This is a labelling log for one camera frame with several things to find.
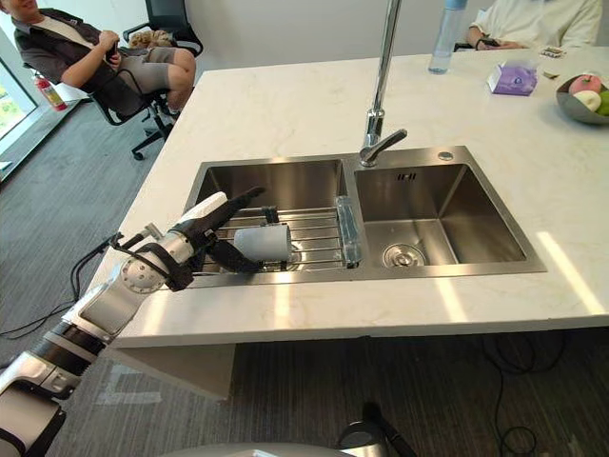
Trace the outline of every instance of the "wire rack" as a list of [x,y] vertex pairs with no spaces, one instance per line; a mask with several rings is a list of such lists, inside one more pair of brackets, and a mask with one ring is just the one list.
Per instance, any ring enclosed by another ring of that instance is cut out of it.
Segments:
[[[306,271],[346,268],[336,207],[313,209],[273,209],[276,220],[287,224],[292,236],[292,253],[288,262],[265,263],[263,272]],[[268,208],[240,210],[228,224],[218,229],[218,239],[232,243],[235,231],[267,224]],[[202,273],[225,272],[209,257]]]

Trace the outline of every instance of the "white sleeve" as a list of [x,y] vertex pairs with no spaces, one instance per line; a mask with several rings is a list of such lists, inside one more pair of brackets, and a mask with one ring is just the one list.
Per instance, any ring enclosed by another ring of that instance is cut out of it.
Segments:
[[600,0],[587,0],[580,8],[573,22],[562,36],[562,48],[581,48],[593,46],[599,34],[602,3]]
[[497,2],[493,3],[491,7],[484,12],[480,19],[476,19],[476,21],[470,24],[471,27],[477,27],[479,31],[484,33],[485,35],[492,35],[492,24],[495,20],[495,16],[497,15]]

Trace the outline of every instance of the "knee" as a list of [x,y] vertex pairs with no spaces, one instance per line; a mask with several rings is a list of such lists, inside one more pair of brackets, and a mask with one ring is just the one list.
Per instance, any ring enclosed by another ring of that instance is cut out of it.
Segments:
[[195,71],[197,63],[194,55],[189,50],[176,50],[176,61],[180,62],[181,67],[187,71]]
[[172,90],[186,90],[192,87],[192,78],[183,69],[175,69],[169,73],[169,87]]

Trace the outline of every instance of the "water bottle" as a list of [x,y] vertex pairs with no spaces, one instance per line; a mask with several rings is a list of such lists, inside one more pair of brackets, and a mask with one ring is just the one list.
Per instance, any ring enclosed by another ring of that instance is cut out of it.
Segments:
[[450,64],[450,57],[453,55],[455,41],[461,32],[461,21],[463,10],[467,6],[467,0],[446,0],[444,14],[436,47],[429,62],[429,72],[434,74],[445,74]]

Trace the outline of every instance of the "black cable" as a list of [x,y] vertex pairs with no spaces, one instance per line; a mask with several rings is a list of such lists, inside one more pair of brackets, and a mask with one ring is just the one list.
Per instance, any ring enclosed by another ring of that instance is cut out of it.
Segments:
[[[535,453],[535,450],[537,448],[537,442],[538,442],[537,435],[529,427],[513,426],[513,427],[507,428],[506,430],[501,431],[501,428],[499,426],[499,412],[500,412],[500,408],[501,408],[501,400],[503,398],[503,390],[504,390],[504,385],[505,385],[505,374],[512,374],[512,375],[518,376],[518,375],[523,375],[523,374],[541,373],[541,372],[549,371],[550,369],[554,368],[557,365],[560,358],[562,357],[562,354],[564,353],[564,348],[566,346],[566,334],[563,331],[560,334],[560,348],[559,348],[559,351],[557,352],[556,356],[551,360],[551,362],[546,367],[535,368],[535,365],[537,363],[537,353],[535,351],[535,346],[533,345],[533,342],[527,335],[523,334],[522,337],[530,350],[530,358],[529,358],[528,363],[525,365],[520,365],[517,362],[510,360],[505,355],[505,352],[501,348],[501,345],[499,343],[500,336],[495,335],[495,338],[494,338],[495,351],[497,352],[498,357],[501,361],[501,364],[503,364],[503,367],[489,353],[489,351],[486,347],[486,344],[484,342],[484,337],[482,337],[482,339],[481,339],[482,353],[484,355],[484,358],[497,370],[497,372],[499,373],[499,376],[500,376],[499,393],[497,395],[497,401],[495,402],[495,411],[494,411],[494,416],[493,416],[494,428],[495,428],[495,433],[497,435],[498,449],[499,449],[500,456],[505,455],[506,450],[515,455],[532,455]],[[528,449],[515,450],[507,443],[508,437],[516,431],[525,432],[526,434],[529,435],[530,445],[529,445]]]
[[[62,303],[56,305],[48,314],[46,314],[43,317],[40,317],[34,321],[24,324],[23,326],[20,326],[17,328],[12,328],[10,330],[4,330],[4,331],[0,332],[0,338],[5,339],[5,340],[10,340],[10,341],[15,341],[15,340],[24,338],[25,336],[32,334],[34,331],[36,331],[41,326],[43,326],[47,322],[47,320],[49,318],[51,318],[52,316],[70,309],[71,306],[80,299],[80,291],[81,291],[80,290],[80,287],[81,287],[80,275],[82,273],[83,268],[95,256],[103,253],[104,250],[108,247],[110,241],[116,242],[118,239],[122,238],[122,236],[123,235],[120,232],[110,236],[109,238],[104,240],[102,243],[100,243],[98,246],[96,246],[93,250],[88,252],[84,257],[79,259],[78,262],[76,262],[76,264],[74,264],[74,266],[72,267],[72,269],[69,273],[69,280],[70,280],[70,285],[71,285],[71,289],[72,289],[72,299],[71,300],[67,300],[65,302],[62,302]],[[28,331],[26,331],[20,335],[17,335],[17,336],[7,336],[12,333],[16,333],[18,331],[25,330],[26,328],[29,328],[31,326],[35,326],[35,327],[30,328]]]
[[116,241],[116,239],[111,239],[109,242],[109,245],[111,248],[118,250],[119,252],[123,252],[124,254],[130,255],[131,257],[139,260],[140,262],[145,263],[146,265],[148,265],[150,268],[152,268],[153,270],[155,270],[157,273],[159,273],[161,276],[163,276],[164,279],[168,279],[169,275],[162,270],[161,268],[157,267],[156,265],[154,265],[152,262],[150,262],[146,257],[138,254],[137,252],[133,252],[132,250],[129,249],[125,249],[122,248],[118,242]]

